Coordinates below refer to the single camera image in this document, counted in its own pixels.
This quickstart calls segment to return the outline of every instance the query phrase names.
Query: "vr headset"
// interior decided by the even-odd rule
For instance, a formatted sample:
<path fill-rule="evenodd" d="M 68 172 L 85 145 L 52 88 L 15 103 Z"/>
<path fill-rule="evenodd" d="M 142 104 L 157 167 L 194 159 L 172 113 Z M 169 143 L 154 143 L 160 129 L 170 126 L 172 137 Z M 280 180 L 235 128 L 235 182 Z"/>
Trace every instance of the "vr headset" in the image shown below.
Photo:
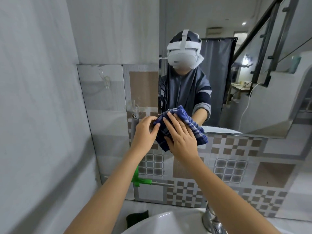
<path fill-rule="evenodd" d="M 169 43 L 167 46 L 167 59 L 170 66 L 179 68 L 180 66 L 195 69 L 204 60 L 200 55 L 201 39 L 198 34 L 198 42 L 187 41 L 188 30 L 183 30 L 182 40 Z"/>

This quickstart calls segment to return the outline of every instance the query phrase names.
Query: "gray curtain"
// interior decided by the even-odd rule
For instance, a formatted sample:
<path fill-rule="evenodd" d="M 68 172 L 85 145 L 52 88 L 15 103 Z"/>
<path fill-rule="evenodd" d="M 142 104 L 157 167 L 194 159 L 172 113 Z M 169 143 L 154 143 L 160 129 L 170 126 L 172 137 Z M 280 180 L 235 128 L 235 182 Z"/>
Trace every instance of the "gray curtain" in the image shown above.
<path fill-rule="evenodd" d="M 227 80 L 231 81 L 228 71 L 234 54 L 236 38 L 202 39 L 200 54 L 205 58 L 200 64 L 209 79 L 211 93 L 211 116 L 206 126 L 219 126 L 223 97 Z"/>

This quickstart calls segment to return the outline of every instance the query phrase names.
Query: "blue plaid cloth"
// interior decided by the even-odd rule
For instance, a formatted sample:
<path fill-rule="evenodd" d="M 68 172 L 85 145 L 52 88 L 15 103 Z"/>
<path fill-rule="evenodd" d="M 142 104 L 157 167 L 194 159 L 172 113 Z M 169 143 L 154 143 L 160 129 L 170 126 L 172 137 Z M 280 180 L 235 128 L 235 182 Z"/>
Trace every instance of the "blue plaid cloth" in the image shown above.
<path fill-rule="evenodd" d="M 160 145 L 160 147 L 163 149 L 163 151 L 168 151 L 169 150 L 169 146 L 167 144 L 167 141 L 165 140 L 165 136 L 172 138 L 170 135 L 169 130 L 167 129 L 167 126 L 165 124 L 165 122 L 163 121 L 163 117 L 167 118 L 169 122 L 171 122 L 171 120 L 169 119 L 167 112 L 170 111 L 172 114 L 177 114 L 178 117 L 185 122 L 185 124 L 187 124 L 189 126 L 189 128 L 193 131 L 194 136 L 197 140 L 197 145 L 202 145 L 202 144 L 207 144 L 208 143 L 208 138 L 207 136 L 205 136 L 204 133 L 204 129 L 199 126 L 196 122 L 193 121 L 193 119 L 187 115 L 186 111 L 184 110 L 184 108 L 182 106 L 178 106 L 177 108 L 174 109 L 169 109 L 166 112 L 162 113 L 159 115 L 158 119 L 156 121 L 154 121 L 154 125 L 156 125 L 157 123 L 160 123 L 160 128 L 159 131 L 157 133 L 157 137 L 156 137 L 156 141 L 158 142 L 158 144 Z"/>

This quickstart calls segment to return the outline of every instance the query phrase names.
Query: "sink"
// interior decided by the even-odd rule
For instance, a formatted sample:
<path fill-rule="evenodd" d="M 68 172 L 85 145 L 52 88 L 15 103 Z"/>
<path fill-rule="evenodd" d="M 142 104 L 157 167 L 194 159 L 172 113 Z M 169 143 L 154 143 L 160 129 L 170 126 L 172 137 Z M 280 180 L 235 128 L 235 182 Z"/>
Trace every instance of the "sink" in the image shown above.
<path fill-rule="evenodd" d="M 161 213 L 149 217 L 122 234 L 207 234 L 208 232 L 202 222 L 201 217 L 205 209 L 187 209 Z M 277 228 L 282 234 L 293 234 L 283 229 Z"/>

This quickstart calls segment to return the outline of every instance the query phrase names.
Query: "white cable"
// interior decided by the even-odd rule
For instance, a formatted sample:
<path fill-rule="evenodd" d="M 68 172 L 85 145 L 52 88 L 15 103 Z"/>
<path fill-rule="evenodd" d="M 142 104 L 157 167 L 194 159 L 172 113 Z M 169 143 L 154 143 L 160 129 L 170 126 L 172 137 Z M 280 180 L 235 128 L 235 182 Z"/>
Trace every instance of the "white cable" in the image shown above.
<path fill-rule="evenodd" d="M 245 112 L 247 111 L 247 108 L 248 108 L 248 106 L 249 106 L 249 102 L 250 102 L 250 97 L 251 97 L 251 95 L 252 95 L 252 91 L 253 91 L 258 85 L 260 85 L 260 84 L 262 84 L 262 83 L 258 83 L 258 84 L 257 84 L 255 87 L 253 87 L 252 90 L 250 91 L 249 98 L 248 98 L 248 104 L 247 104 L 247 107 L 246 107 L 246 109 L 244 110 L 243 114 L 241 115 L 241 120 L 243 119 L 243 115 L 245 114 Z M 240 131 L 241 120 L 240 120 L 240 122 L 239 122 L 238 131 Z"/>

